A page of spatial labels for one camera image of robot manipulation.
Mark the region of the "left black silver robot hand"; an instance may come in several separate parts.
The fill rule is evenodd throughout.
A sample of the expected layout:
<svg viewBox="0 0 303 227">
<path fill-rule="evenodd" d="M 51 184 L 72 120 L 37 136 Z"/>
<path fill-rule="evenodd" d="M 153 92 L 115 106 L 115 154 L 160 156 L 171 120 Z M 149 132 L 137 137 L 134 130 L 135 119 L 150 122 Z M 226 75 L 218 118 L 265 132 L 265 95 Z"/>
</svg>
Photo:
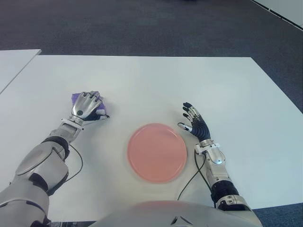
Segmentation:
<svg viewBox="0 0 303 227">
<path fill-rule="evenodd" d="M 72 94 L 70 119 L 75 122 L 98 121 L 109 118 L 103 98 L 98 91 Z"/>
</svg>

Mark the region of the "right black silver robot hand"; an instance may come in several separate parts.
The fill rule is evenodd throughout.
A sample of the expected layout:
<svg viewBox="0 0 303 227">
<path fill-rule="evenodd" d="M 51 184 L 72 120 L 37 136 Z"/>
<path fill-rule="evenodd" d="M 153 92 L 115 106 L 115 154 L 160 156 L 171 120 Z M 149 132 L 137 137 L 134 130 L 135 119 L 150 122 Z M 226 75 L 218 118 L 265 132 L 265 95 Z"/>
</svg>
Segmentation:
<svg viewBox="0 0 303 227">
<path fill-rule="evenodd" d="M 182 128 L 185 131 L 190 132 L 199 140 L 199 142 L 204 140 L 210 140 L 211 135 L 209 128 L 206 122 L 204 121 L 204 119 L 202 118 L 201 114 L 199 113 L 199 111 L 188 102 L 183 103 L 182 108 L 186 112 L 183 113 L 183 116 L 190 121 L 191 126 L 179 122 L 178 127 Z"/>
</svg>

